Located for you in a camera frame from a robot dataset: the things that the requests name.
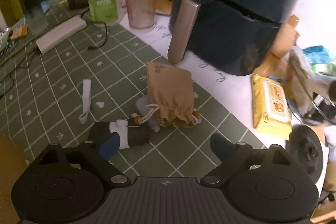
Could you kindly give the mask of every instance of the power strip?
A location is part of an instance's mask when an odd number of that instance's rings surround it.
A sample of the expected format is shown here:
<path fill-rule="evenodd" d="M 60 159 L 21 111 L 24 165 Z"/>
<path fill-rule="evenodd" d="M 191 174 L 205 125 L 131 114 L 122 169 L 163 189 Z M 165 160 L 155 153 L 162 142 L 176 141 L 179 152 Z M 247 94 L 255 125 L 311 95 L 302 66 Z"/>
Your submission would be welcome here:
<path fill-rule="evenodd" d="M 64 39 L 70 37 L 85 27 L 86 21 L 80 16 L 74 16 L 37 39 L 36 44 L 39 47 L 41 53 L 45 54 Z"/>

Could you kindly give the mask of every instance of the black disc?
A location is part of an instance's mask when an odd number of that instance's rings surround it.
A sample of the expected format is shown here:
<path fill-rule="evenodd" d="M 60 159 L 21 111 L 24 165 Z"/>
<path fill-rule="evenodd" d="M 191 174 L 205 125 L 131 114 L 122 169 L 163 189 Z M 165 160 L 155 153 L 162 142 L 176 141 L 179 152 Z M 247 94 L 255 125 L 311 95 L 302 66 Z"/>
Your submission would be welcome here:
<path fill-rule="evenodd" d="M 234 175 L 227 198 L 244 215 L 268 223 L 304 219 L 318 201 L 310 178 L 294 166 L 268 165 Z"/>
<path fill-rule="evenodd" d="M 302 124 L 294 126 L 286 143 L 286 151 L 314 183 L 319 180 L 323 169 L 323 151 L 313 129 Z"/>
<path fill-rule="evenodd" d="M 90 213 L 101 202 L 104 187 L 94 174 L 61 165 L 40 165 L 14 184 L 12 202 L 25 219 L 64 223 Z"/>

